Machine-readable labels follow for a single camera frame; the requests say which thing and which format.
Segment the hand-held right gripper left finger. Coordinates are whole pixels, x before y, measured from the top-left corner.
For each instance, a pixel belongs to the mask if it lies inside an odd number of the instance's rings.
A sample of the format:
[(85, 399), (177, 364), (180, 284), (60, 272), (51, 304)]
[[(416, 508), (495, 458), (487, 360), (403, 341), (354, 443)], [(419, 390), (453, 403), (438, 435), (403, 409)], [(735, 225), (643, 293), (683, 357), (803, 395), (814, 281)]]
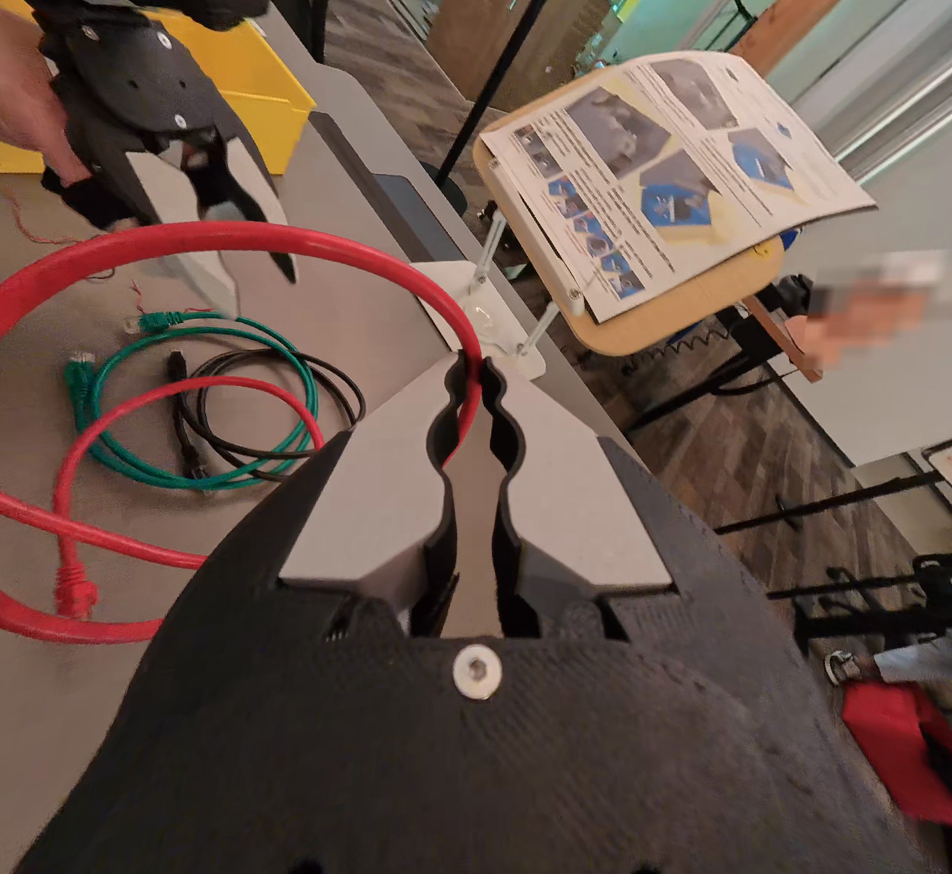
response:
[(466, 395), (465, 356), (450, 353), (351, 429), (283, 583), (377, 599), (408, 634), (442, 635), (459, 581), (445, 465)]

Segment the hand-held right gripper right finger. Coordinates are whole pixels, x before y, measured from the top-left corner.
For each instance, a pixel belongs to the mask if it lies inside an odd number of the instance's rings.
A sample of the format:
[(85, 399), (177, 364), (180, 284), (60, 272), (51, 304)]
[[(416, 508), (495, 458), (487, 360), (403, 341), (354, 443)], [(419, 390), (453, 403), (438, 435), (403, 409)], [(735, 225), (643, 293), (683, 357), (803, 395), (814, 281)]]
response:
[(507, 638), (539, 638), (571, 606), (672, 590), (606, 445), (520, 373), (486, 359), (482, 401), (502, 464), (491, 556)]

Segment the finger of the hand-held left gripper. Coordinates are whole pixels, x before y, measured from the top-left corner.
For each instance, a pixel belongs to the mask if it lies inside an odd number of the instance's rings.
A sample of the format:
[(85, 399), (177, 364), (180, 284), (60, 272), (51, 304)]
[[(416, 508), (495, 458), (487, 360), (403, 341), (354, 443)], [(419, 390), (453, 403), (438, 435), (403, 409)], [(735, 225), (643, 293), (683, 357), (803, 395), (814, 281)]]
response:
[(224, 162), (230, 197), (246, 221), (288, 224), (274, 182), (253, 141), (230, 138), (224, 145)]
[[(150, 153), (128, 153), (133, 172), (157, 214), (159, 224), (198, 223), (199, 205), (189, 178), (180, 168)], [(235, 319), (240, 314), (238, 286), (220, 252), (186, 252), (149, 261), (148, 270), (184, 283), (205, 307)]]

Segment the person's left hand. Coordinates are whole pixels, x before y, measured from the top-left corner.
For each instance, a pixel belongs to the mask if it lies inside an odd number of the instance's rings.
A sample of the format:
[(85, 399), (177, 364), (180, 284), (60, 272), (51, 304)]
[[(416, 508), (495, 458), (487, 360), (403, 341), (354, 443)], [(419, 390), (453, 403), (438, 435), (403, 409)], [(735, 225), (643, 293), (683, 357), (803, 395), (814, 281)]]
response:
[(89, 179), (70, 147), (65, 109), (52, 88), (52, 72), (39, 45), (41, 31), (1, 11), (1, 140), (40, 153), (64, 187)]

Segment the yellow plastic bin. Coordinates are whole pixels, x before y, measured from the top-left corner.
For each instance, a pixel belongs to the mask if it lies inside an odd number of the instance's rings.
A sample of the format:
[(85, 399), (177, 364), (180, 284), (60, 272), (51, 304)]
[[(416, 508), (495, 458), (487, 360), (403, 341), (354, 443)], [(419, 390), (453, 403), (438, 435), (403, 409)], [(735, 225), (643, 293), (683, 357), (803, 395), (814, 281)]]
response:
[(268, 172), (284, 175), (316, 104), (258, 23), (216, 32), (171, 9), (141, 11), (188, 49), (251, 134)]

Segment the instruction sheet on wooden stand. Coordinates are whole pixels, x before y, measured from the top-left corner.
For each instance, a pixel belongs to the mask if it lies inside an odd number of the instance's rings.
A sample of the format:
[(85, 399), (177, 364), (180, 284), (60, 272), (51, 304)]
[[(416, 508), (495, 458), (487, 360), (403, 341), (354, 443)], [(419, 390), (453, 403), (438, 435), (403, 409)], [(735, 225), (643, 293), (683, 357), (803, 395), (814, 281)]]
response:
[(636, 309), (602, 323), (595, 322), (585, 308), (577, 309), (582, 302), (581, 292), (576, 291), (564, 262), (541, 233), (525, 201), (518, 195), (512, 180), (504, 175), (484, 138), (506, 125), (523, 126), (529, 121), (532, 111), (553, 106), (561, 96), (583, 93), (593, 82), (604, 80), (608, 72), (608, 69), (596, 70), (494, 120), (477, 135), (472, 155), (490, 198), (496, 201), (574, 337), (598, 354), (622, 357), (755, 295), (779, 275), (784, 249), (778, 236), (769, 238)]

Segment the wooden easel leg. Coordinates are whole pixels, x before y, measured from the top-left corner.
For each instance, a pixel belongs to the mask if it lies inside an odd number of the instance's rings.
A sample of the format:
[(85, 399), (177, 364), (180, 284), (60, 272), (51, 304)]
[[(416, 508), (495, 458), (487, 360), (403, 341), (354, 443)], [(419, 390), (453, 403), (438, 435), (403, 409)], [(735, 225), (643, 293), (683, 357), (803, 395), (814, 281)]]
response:
[(824, 373), (816, 368), (803, 349), (794, 341), (786, 325), (773, 312), (765, 308), (756, 295), (741, 299), (741, 303), (750, 316), (754, 317), (759, 325), (768, 333), (772, 341), (777, 344), (792, 366), (810, 383), (817, 383), (823, 379)]

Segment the black pole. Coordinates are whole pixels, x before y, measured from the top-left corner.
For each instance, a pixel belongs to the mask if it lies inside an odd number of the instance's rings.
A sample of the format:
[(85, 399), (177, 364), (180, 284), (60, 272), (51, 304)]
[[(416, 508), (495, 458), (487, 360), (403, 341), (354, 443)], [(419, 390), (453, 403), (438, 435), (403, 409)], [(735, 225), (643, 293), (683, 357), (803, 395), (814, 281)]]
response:
[(459, 215), (466, 212), (468, 201), (451, 173), (546, 2), (442, 0), (439, 6), (426, 46), (470, 105), (470, 110), (441, 163), (423, 167)]

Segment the printed instruction sheet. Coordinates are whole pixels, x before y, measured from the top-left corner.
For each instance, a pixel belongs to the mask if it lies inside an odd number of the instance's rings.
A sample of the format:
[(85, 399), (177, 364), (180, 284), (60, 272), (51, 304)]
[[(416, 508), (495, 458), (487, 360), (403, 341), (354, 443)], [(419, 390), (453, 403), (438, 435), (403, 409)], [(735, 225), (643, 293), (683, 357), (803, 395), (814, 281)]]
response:
[(594, 70), (479, 142), (602, 324), (792, 230), (876, 208), (743, 59)]

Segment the red bag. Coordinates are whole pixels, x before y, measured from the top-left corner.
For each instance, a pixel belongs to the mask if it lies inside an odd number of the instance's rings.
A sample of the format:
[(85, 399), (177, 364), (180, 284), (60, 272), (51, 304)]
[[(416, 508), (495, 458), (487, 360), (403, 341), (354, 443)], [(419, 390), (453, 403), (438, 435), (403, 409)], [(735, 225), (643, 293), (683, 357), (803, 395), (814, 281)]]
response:
[(926, 691), (850, 683), (841, 718), (900, 811), (950, 827), (950, 723)]

